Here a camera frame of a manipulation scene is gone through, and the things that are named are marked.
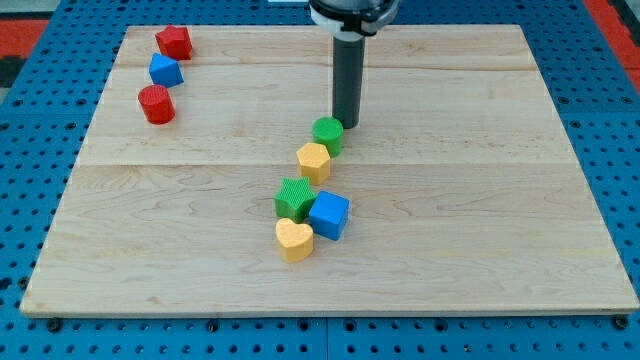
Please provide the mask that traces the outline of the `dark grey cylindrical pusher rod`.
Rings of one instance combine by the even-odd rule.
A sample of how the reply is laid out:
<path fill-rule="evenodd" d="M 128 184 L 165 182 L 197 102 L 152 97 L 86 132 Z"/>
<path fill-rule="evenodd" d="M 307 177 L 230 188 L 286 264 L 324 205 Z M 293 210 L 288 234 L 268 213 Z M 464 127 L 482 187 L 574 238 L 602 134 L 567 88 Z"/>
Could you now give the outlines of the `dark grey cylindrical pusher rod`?
<path fill-rule="evenodd" d="M 359 123 L 365 39 L 333 39 L 332 116 L 344 129 Z"/>

